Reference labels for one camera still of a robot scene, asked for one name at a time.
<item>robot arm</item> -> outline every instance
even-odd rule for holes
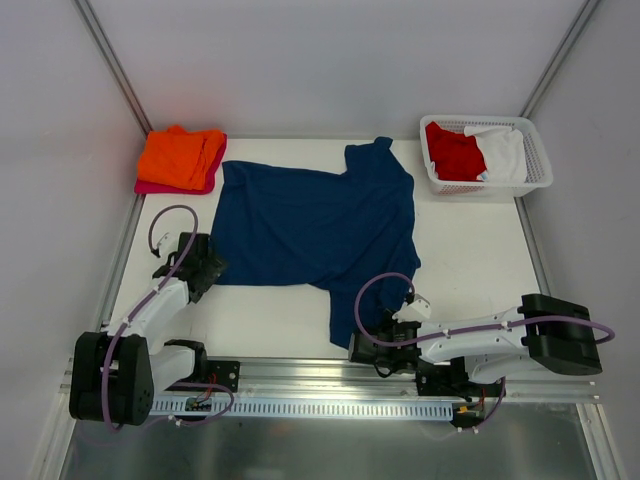
[[[431,320],[431,306],[414,295],[401,310],[390,313],[373,335],[382,341],[403,341],[429,334],[437,338],[403,347],[375,345],[361,332],[351,340],[349,359],[391,373],[416,373],[418,390],[425,395],[448,392],[464,398],[477,396],[478,387],[495,387],[507,375],[548,369],[562,375],[602,372],[593,332],[568,323],[540,323],[509,327],[513,322],[547,315],[589,320],[580,305],[540,294],[525,295],[522,305],[487,317],[455,322]],[[482,327],[500,325],[504,328]],[[449,330],[468,328],[466,334]],[[429,378],[429,387],[418,378]]]
[[[116,344],[109,369],[109,410],[114,422],[140,425],[151,410],[155,392],[177,381],[206,381],[207,353],[204,345],[189,340],[162,343],[161,335],[176,314],[189,303],[197,303],[225,268],[209,243],[209,236],[196,234],[194,242],[176,273],[162,289],[173,260],[188,245],[190,233],[180,235],[178,249],[167,256],[167,263],[154,274],[147,291],[157,294],[136,314]],[[160,257],[171,242],[158,245]],[[129,323],[128,312],[112,321],[102,332],[85,332],[78,338],[74,353],[69,411],[80,420],[103,420],[101,376],[107,348],[122,323]]]

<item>laundry basket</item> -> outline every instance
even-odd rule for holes
[[[431,165],[425,127],[436,122],[441,128],[464,133],[468,126],[508,126],[522,132],[527,162],[527,178],[524,183],[455,182],[440,180]],[[422,156],[427,167],[431,190],[437,195],[521,197],[536,188],[553,183],[551,164],[542,145],[540,135],[530,120],[521,117],[489,117],[473,115],[427,115],[420,120]]]

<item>folded towel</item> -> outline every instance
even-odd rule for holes
[[[182,188],[171,187],[169,185],[161,185],[159,183],[145,182],[144,180],[138,179],[136,181],[136,185],[133,187],[133,191],[135,193],[146,195],[148,193],[181,193],[181,194],[190,194],[190,195],[206,195],[207,193],[211,193],[213,187],[216,185],[216,171],[220,166],[220,162],[222,161],[222,157],[224,156],[224,152],[227,149],[227,136],[224,136],[224,142],[216,152],[216,156],[213,160],[213,163],[209,167],[207,171],[207,175],[205,177],[205,186],[203,190],[185,190]]]
[[[151,132],[138,161],[138,180],[204,190],[207,172],[224,142],[220,130],[189,133],[176,125],[166,132]]]

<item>purple cable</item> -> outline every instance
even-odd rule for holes
[[[229,390],[227,387],[225,387],[224,385],[218,385],[216,383],[211,384],[211,383],[178,382],[178,383],[174,383],[171,386],[172,387],[206,388],[206,389],[211,388],[213,390],[218,390],[220,392],[224,392],[227,395],[229,395],[229,403],[227,404],[226,407],[224,407],[218,413],[216,413],[215,415],[211,415],[205,418],[204,420],[198,420],[196,422],[188,422],[188,421],[182,420],[182,423],[180,423],[180,425],[184,425],[185,427],[197,427],[199,425],[206,425],[207,423],[211,423],[214,420],[217,420],[218,418],[220,418],[225,413],[227,413],[229,410],[231,410],[231,407],[233,407],[233,404],[235,403],[235,397],[233,396],[233,392]]]
[[[138,313],[140,313],[140,311],[151,301],[151,299],[158,294],[159,290],[162,290],[162,288],[167,284],[167,282],[175,274],[176,270],[178,270],[178,268],[182,264],[182,261],[187,256],[187,253],[189,253],[189,250],[191,249],[191,245],[193,245],[193,241],[196,238],[196,233],[198,232],[198,215],[196,214],[195,210],[187,205],[171,205],[170,207],[163,208],[162,210],[160,210],[154,217],[153,221],[151,222],[151,226],[149,227],[149,235],[148,235],[149,248],[153,250],[153,244],[152,244],[151,238],[153,236],[153,227],[155,226],[158,219],[169,210],[175,210],[177,208],[185,209],[189,211],[191,215],[193,215],[193,231],[191,232],[189,241],[187,242],[187,245],[185,246],[184,250],[178,257],[176,262],[169,269],[169,272],[167,273],[167,275],[158,284],[158,290],[150,291],[140,301],[140,303],[138,303],[135,307],[133,307],[133,310],[131,310],[131,313],[129,314],[129,322],[133,321],[136,315],[138,315]],[[111,433],[118,432],[122,428],[122,424],[118,425],[117,427],[114,427],[113,423],[111,422],[111,412],[109,411],[109,367],[111,366],[111,361],[113,360],[113,352],[116,348],[116,344],[118,343],[118,340],[120,339],[120,337],[122,337],[122,334],[126,329],[127,329],[127,324],[122,323],[122,325],[120,325],[120,328],[118,328],[118,330],[116,331],[116,334],[111,339],[111,342],[109,343],[109,347],[107,348],[107,354],[104,358],[104,363],[102,364],[101,393],[100,393],[101,402],[102,402],[102,419],[107,425],[107,429]]]
[[[382,280],[383,278],[389,278],[389,277],[398,277],[403,279],[409,284],[409,287],[410,287],[409,291],[411,293],[415,293],[415,287],[413,286],[413,282],[411,281],[411,279],[406,275],[403,275],[397,272],[382,273],[380,275],[373,277],[371,280],[365,283],[360,289],[360,291],[358,292],[358,295],[356,296],[356,301],[355,301],[354,310],[353,310],[353,313],[356,319],[356,324],[358,325],[358,328],[360,329],[362,334],[366,338],[368,338],[374,345],[380,345],[382,347],[405,347],[407,345],[414,345],[416,343],[424,342],[426,340],[433,340],[435,338],[445,337],[446,335],[443,332],[435,332],[435,333],[430,333],[428,335],[423,335],[421,337],[412,338],[410,340],[403,340],[401,342],[385,342],[382,340],[378,340],[376,337],[374,337],[369,332],[367,332],[367,330],[362,325],[362,321],[360,320],[360,300],[362,299],[362,295],[364,294],[364,292],[374,282],[377,282],[378,280]],[[572,323],[574,325],[581,325],[583,327],[592,328],[594,330],[600,330],[606,333],[607,335],[605,337],[602,337],[596,340],[595,342],[596,344],[610,342],[616,336],[615,332],[611,328],[607,327],[606,325],[602,325],[601,323],[591,322],[589,320],[583,320],[581,318],[564,317],[561,315],[547,315],[544,317],[525,318],[524,320],[508,322],[507,328],[520,327],[523,325],[532,325],[537,323],[550,323],[550,322]],[[474,327],[452,328],[449,330],[449,335],[460,335],[463,333],[483,332],[488,330],[501,330],[502,328],[504,327],[501,323],[490,323],[488,325],[476,325]]]
[[[507,379],[505,377],[502,377],[500,383],[502,383],[502,389],[500,390],[500,395],[498,395],[498,400],[496,401],[496,404],[493,406],[491,411],[484,417],[480,425],[476,426],[476,430],[479,430],[480,426],[484,427],[489,421],[489,419],[493,417],[493,414],[496,413],[496,410],[500,408],[500,405],[502,405],[502,400],[504,400],[504,397],[507,393]]]

